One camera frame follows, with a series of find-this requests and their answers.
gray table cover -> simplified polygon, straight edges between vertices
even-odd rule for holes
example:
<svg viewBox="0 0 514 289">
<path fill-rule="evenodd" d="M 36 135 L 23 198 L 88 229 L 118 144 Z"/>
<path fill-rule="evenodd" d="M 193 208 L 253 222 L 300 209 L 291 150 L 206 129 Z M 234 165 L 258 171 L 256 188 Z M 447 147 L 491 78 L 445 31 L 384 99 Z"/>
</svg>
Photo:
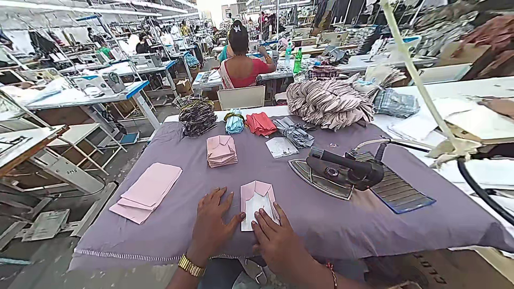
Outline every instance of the gray table cover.
<svg viewBox="0 0 514 289">
<path fill-rule="evenodd" d="M 240 211 L 240 186 L 254 180 L 273 184 L 277 202 L 293 229 L 315 256 L 358 259 L 468 245 L 514 252 L 514 238 L 497 219 L 406 149 L 389 145 L 383 161 L 414 188 L 437 202 L 405 214 L 393 213 L 372 192 L 354 192 L 350 201 L 328 196 L 303 180 L 288 166 L 300 154 L 273 159 L 265 142 L 247 128 L 234 134 L 238 163 L 209 168 L 206 139 L 225 134 L 224 123 L 199 138 L 181 138 L 181 123 L 165 123 L 145 149 L 114 196 L 78 243 L 70 269 L 134 267 L 143 263 L 176 263 L 186 251 L 198 201 L 212 188 L 234 191 L 229 220 Z M 337 132 L 310 132 L 315 145 L 344 154 L 357 144 L 386 135 L 374 125 L 352 124 Z M 362 152 L 375 153 L 377 146 Z M 141 225 L 107 210 L 155 162 L 179 166 L 182 175 L 159 207 Z M 237 230 L 223 256 L 252 256 L 253 232 Z"/>
</svg>

watch strap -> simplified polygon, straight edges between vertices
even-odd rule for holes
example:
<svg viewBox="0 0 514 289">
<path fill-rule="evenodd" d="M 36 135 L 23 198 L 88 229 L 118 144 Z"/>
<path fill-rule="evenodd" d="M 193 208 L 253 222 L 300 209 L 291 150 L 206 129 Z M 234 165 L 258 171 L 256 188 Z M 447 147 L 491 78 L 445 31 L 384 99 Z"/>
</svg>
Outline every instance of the watch strap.
<svg viewBox="0 0 514 289">
<path fill-rule="evenodd" d="M 205 273 L 205 268 L 198 267 L 193 264 L 193 262 L 189 261 L 189 259 L 186 257 L 186 254 L 182 255 L 182 258 L 180 258 L 180 261 L 178 261 L 178 266 L 194 277 L 202 277 Z"/>
</svg>

woman's hair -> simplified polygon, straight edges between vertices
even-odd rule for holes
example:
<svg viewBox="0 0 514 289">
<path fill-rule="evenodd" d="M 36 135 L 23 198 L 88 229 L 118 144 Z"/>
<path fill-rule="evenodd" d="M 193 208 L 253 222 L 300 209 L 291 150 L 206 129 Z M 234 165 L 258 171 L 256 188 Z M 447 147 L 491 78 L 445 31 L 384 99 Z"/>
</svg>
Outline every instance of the woman's hair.
<svg viewBox="0 0 514 289">
<path fill-rule="evenodd" d="M 248 52 L 248 31 L 241 21 L 232 23 L 228 33 L 228 42 L 235 55 L 245 55 Z"/>
</svg>

red blouse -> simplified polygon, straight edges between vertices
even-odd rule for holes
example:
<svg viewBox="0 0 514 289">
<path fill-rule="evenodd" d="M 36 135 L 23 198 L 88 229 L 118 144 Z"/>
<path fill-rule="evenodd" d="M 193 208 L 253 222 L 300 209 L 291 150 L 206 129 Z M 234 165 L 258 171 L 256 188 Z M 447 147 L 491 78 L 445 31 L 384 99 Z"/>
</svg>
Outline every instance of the red blouse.
<svg viewBox="0 0 514 289">
<path fill-rule="evenodd" d="M 241 88 L 241 87 L 249 87 L 254 86 L 257 80 L 257 75 L 268 73 L 269 68 L 266 63 L 264 63 L 262 60 L 253 58 L 253 69 L 250 76 L 246 78 L 236 78 L 231 76 L 230 74 L 228 77 L 230 78 L 230 81 L 232 82 L 232 85 L 234 88 Z"/>
</svg>

red thread bracelet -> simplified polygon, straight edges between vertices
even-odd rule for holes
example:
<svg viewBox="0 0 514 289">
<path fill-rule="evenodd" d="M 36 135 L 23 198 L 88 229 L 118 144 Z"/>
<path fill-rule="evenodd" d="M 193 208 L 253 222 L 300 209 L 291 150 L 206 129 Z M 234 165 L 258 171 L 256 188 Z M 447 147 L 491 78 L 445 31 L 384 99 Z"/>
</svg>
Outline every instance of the red thread bracelet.
<svg viewBox="0 0 514 289">
<path fill-rule="evenodd" d="M 326 267 L 328 269 L 330 269 L 330 271 L 332 272 L 332 277 L 334 278 L 334 289 L 337 289 L 337 278 L 336 278 L 336 273 L 334 273 L 334 265 L 332 263 L 330 263 L 330 261 L 328 261 L 326 263 Z"/>
</svg>

